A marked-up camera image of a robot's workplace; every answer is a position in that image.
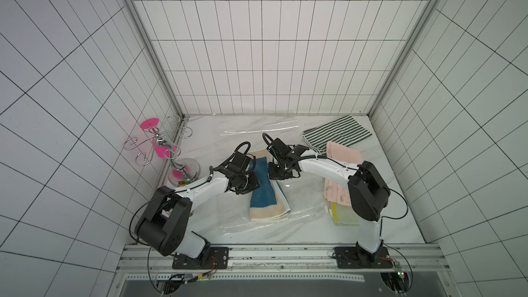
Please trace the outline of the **blue and beige towel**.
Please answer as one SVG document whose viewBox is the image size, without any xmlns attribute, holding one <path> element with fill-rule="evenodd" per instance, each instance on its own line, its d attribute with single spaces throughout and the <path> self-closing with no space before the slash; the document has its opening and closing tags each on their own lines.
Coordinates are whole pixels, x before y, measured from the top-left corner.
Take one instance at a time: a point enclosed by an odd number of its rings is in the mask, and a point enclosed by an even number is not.
<svg viewBox="0 0 528 297">
<path fill-rule="evenodd" d="M 260 187 L 252 192 L 250 221 L 269 223 L 281 221 L 291 213 L 290 205 L 277 182 L 268 177 L 268 158 L 257 156 L 255 169 Z"/>
</svg>

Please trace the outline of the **clear plastic vacuum bag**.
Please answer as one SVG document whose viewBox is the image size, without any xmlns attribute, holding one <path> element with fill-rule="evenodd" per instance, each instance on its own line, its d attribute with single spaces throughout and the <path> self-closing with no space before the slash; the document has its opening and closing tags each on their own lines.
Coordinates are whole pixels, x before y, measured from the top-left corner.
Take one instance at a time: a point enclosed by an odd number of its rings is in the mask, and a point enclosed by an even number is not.
<svg viewBox="0 0 528 297">
<path fill-rule="evenodd" d="M 245 234 L 264 234 L 270 230 L 297 228 L 319 219 L 327 220 L 328 203 L 323 197 L 323 178 L 305 174 L 298 179 L 270 180 L 268 162 L 272 156 L 262 134 L 298 144 L 301 135 L 298 122 L 247 129 L 226 129 L 217 118 L 196 118 L 193 135 L 182 143 L 185 156 L 196 160 L 202 175 L 223 162 L 242 142 L 251 144 L 248 152 L 257 158 L 259 187 L 238 195 L 225 192 L 214 196 L 196 210 L 189 219 L 189 228 L 209 238 Z"/>
</svg>

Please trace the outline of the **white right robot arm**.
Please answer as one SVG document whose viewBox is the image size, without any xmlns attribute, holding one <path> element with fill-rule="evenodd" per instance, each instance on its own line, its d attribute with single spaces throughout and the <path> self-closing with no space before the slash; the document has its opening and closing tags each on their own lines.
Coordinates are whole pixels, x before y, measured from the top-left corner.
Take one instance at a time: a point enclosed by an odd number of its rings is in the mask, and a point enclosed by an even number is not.
<svg viewBox="0 0 528 297">
<path fill-rule="evenodd" d="M 268 164 L 271 180 L 289 180 L 294 173 L 308 172 L 347 187 L 351 207 L 360 217 L 356 246 L 364 253 L 377 254 L 382 247 L 382 211 L 391 190 L 371 162 L 348 164 L 320 155 L 302 144 L 287 145 L 281 139 L 262 134 L 274 160 Z"/>
</svg>

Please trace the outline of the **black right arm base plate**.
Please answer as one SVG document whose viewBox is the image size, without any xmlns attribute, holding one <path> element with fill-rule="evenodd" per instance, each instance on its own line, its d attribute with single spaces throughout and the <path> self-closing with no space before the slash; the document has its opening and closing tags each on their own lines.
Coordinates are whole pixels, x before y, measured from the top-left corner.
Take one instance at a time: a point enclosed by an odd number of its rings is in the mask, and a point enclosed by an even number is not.
<svg viewBox="0 0 528 297">
<path fill-rule="evenodd" d="M 339 269 L 389 270 L 393 268 L 393 261 L 384 246 L 380 246 L 373 254 L 360 246 L 335 247 L 332 258 L 336 260 Z"/>
</svg>

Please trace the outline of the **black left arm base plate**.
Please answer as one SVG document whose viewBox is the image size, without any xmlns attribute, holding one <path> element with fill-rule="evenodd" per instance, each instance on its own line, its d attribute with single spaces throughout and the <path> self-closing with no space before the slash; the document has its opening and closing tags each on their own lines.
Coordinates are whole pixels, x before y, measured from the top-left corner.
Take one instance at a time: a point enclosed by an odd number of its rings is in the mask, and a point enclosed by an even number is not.
<svg viewBox="0 0 528 297">
<path fill-rule="evenodd" d="M 228 247 L 209 247 L 196 259 L 178 254 L 173 260 L 174 270 L 224 270 L 228 267 Z"/>
</svg>

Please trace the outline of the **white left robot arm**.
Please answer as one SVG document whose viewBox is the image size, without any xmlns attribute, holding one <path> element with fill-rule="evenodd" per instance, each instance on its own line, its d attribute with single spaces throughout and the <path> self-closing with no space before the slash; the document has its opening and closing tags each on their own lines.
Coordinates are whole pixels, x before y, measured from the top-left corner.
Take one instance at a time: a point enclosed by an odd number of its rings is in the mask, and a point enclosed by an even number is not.
<svg viewBox="0 0 528 297">
<path fill-rule="evenodd" d="M 208 241 L 188 228 L 192 211 L 226 192 L 244 195 L 259 188 L 254 155 L 235 152 L 210 174 L 184 188 L 162 186 L 141 210 L 133 233 L 163 256 L 208 258 Z"/>
</svg>

